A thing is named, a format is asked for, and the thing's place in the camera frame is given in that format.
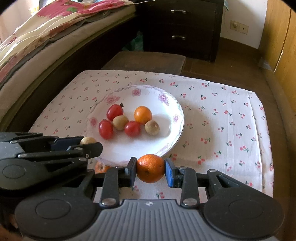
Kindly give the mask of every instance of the electrical outlet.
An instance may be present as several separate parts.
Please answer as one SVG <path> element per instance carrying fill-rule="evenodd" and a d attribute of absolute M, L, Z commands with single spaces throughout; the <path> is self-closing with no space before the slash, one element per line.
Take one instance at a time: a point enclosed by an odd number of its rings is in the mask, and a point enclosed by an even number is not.
<path fill-rule="evenodd" d="M 240 24 L 239 26 L 239 32 L 243 33 L 243 34 L 248 34 L 248 30 L 249 30 L 249 26 L 244 25 L 244 24 Z"/>
<path fill-rule="evenodd" d="M 232 20 L 230 21 L 230 29 L 232 29 L 234 31 L 238 31 L 239 26 L 240 26 L 240 23 L 232 21 Z"/>

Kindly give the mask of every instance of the drawer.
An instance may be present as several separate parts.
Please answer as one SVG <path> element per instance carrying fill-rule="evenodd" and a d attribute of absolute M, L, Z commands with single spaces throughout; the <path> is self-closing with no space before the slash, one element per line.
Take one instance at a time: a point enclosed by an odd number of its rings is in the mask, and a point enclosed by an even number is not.
<path fill-rule="evenodd" d="M 144 32 L 145 48 L 150 51 L 183 54 L 208 59 L 213 31 L 174 24 L 149 24 Z"/>
<path fill-rule="evenodd" d="M 216 4 L 200 0 L 156 0 L 141 6 L 143 19 L 214 29 Z"/>

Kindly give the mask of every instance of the plate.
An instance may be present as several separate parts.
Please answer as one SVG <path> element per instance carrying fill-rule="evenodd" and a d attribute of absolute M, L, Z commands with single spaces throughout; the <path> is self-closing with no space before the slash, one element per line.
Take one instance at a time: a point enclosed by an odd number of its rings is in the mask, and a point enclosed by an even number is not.
<path fill-rule="evenodd" d="M 149 136 L 141 126 L 136 138 L 127 136 L 124 131 L 114 129 L 113 138 L 104 140 L 98 131 L 101 120 L 113 104 L 123 103 L 124 115 L 134 121 L 133 113 L 139 106 L 146 106 L 152 112 L 152 119 L 160 127 L 157 136 Z M 91 108 L 86 119 L 85 135 L 95 138 L 103 145 L 99 160 L 109 166 L 125 166 L 131 157 L 140 158 L 146 154 L 160 157 L 167 154 L 178 142 L 184 127 L 184 113 L 180 103 L 170 93 L 150 85 L 132 85 L 118 89 Z"/>

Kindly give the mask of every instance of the red cherry tomato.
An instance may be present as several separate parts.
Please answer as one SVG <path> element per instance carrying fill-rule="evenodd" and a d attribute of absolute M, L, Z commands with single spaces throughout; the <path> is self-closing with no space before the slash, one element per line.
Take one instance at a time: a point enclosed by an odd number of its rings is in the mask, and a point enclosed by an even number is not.
<path fill-rule="evenodd" d="M 113 119 L 116 116 L 123 115 L 123 109 L 122 109 L 122 107 L 123 107 L 123 104 L 122 103 L 120 105 L 119 104 L 111 105 L 110 108 L 107 111 L 107 118 L 110 121 L 113 121 Z"/>
<path fill-rule="evenodd" d="M 110 121 L 104 119 L 99 123 L 99 133 L 101 137 L 109 140 L 113 136 L 113 125 Z"/>
<path fill-rule="evenodd" d="M 141 124 L 136 121 L 129 121 L 124 127 L 124 132 L 130 137 L 136 137 L 141 132 Z"/>

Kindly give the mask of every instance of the cherry print tablecloth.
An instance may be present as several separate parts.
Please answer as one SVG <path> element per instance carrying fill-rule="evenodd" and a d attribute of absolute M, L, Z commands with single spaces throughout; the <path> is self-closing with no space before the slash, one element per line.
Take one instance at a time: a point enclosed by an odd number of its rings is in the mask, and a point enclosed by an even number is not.
<path fill-rule="evenodd" d="M 32 132 L 59 137 L 83 135 L 88 113 L 96 101 L 114 90 L 146 84 L 170 92 L 180 102 L 185 127 L 167 154 L 175 165 L 206 173 L 217 169 L 272 196 L 273 164 L 264 108 L 254 92 L 183 76 L 92 70 L 79 74 L 45 108 Z M 177 199 L 165 177 L 154 184 L 136 178 L 133 188 L 121 188 L 120 198 Z M 200 188 L 200 199 L 207 200 Z"/>

